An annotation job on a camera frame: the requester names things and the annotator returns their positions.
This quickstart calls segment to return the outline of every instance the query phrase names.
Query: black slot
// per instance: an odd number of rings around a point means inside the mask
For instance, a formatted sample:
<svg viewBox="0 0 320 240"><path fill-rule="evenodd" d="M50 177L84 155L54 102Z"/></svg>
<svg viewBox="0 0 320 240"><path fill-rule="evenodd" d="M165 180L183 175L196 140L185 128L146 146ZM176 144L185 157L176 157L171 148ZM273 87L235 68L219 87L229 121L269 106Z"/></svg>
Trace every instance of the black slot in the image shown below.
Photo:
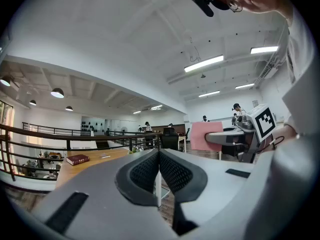
<svg viewBox="0 0 320 240"><path fill-rule="evenodd" d="M227 174L232 174L238 177L246 178L248 179L250 176L250 172L242 171L242 170L235 170L235 169L228 169L226 171Z"/></svg>
<svg viewBox="0 0 320 240"><path fill-rule="evenodd" d="M89 196L85 193L74 192L64 203L54 212L45 223L48 227L63 234L71 222L84 205Z"/></svg>

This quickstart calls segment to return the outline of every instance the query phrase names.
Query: headset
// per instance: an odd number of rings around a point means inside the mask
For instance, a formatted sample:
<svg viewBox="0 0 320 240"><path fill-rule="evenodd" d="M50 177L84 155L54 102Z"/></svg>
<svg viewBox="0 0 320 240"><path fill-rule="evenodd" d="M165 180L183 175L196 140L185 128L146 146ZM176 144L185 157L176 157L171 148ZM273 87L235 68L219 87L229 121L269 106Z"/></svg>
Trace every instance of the headset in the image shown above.
<svg viewBox="0 0 320 240"><path fill-rule="evenodd" d="M199 8L207 15L208 17L213 17L214 12L209 7L209 4L211 3L216 8L227 11L229 10L229 6L227 4L224 4L223 2L220 2L218 0L192 0Z"/></svg>

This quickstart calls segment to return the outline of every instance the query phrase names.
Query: ceiling light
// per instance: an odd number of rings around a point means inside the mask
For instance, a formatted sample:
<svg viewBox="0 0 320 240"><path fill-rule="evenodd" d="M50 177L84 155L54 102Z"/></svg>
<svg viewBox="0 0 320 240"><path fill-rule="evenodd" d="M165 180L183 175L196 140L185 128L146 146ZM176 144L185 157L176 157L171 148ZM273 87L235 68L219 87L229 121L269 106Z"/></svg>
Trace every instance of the ceiling light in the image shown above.
<svg viewBox="0 0 320 240"><path fill-rule="evenodd" d="M185 72L190 72L192 70L196 70L196 69L208 66L208 65L213 64L213 63L222 62L223 60L224 60L224 56L220 55L218 57L210 58L210 59L201 61L199 63L193 64L191 66L186 66L184 68L184 71Z"/></svg>
<svg viewBox="0 0 320 240"><path fill-rule="evenodd" d="M37 103L36 103L36 101L33 99L33 100L30 100L30 102L29 102L31 105L34 105L34 106L36 106L37 105Z"/></svg>
<svg viewBox="0 0 320 240"><path fill-rule="evenodd" d="M279 46L251 48L251 54L276 52Z"/></svg>
<svg viewBox="0 0 320 240"><path fill-rule="evenodd" d="M218 94L218 93L220 93L219 90L214 91L214 92L210 92L210 93L206 93L206 94L199 95L199 98L205 97L205 96L209 96L209 95L213 95L213 94Z"/></svg>
<svg viewBox="0 0 320 240"><path fill-rule="evenodd" d="M4 77L1 78L1 83L3 83L5 86L10 86L10 76L5 75Z"/></svg>
<svg viewBox="0 0 320 240"><path fill-rule="evenodd" d="M245 88L245 87L254 86L254 85L255 85L254 83L250 83L246 85L237 86L236 89Z"/></svg>
<svg viewBox="0 0 320 240"><path fill-rule="evenodd" d="M151 110L154 110L154 109L157 109L157 108L161 108L162 107L162 105L159 105L159 106L154 106L154 107L152 107L152 108L150 108Z"/></svg>
<svg viewBox="0 0 320 240"><path fill-rule="evenodd" d="M51 95L60 99L65 97L64 91L60 88L54 88L51 92Z"/></svg>
<svg viewBox="0 0 320 240"><path fill-rule="evenodd" d="M74 111L73 108L72 108L72 106L67 106L67 107L65 108L65 110Z"/></svg>

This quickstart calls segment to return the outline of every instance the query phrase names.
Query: person standing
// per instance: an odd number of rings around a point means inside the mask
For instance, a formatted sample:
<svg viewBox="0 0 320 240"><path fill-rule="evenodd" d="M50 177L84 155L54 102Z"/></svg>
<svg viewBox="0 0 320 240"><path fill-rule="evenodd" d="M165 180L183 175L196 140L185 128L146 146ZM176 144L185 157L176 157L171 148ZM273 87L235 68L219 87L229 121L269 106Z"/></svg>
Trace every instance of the person standing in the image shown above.
<svg viewBox="0 0 320 240"><path fill-rule="evenodd" d="M145 122L145 125L146 125L145 131L146 132L152 132L152 128L151 128L149 122Z"/></svg>
<svg viewBox="0 0 320 240"><path fill-rule="evenodd" d="M235 103L233 105L233 109L232 110L235 110L235 111L239 112L240 116L243 116L243 115L247 114L247 112L243 108L240 107L239 103Z"/></svg>
<svg viewBox="0 0 320 240"><path fill-rule="evenodd" d="M232 125L233 125L233 126L236 125L236 122L237 122L237 114L236 114L236 113L233 114L233 117L232 117L231 122L232 122Z"/></svg>

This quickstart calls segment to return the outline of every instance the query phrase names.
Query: wooden table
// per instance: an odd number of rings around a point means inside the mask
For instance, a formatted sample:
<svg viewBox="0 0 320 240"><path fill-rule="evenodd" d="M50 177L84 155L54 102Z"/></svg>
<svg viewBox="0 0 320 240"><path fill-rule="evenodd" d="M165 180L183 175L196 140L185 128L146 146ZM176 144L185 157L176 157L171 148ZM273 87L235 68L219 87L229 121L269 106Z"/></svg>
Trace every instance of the wooden table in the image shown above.
<svg viewBox="0 0 320 240"><path fill-rule="evenodd" d="M110 156L110 157L101 158L101 155L103 153L105 153L106 156ZM66 158L64 158L59 171L58 178L56 180L55 187L58 188L62 186L68 180L72 179L78 173L82 172L84 169L90 166L107 162L113 159L121 158L126 156L127 154L128 154L128 150L124 148L94 150L94 151L68 151L67 152L68 157L75 156L75 155L85 155L90 157L90 161L72 166L66 161Z"/></svg>
<svg viewBox="0 0 320 240"><path fill-rule="evenodd" d="M184 141L184 153L187 153L186 136L179 136L178 148L179 148L179 143L180 143L181 141Z"/></svg>

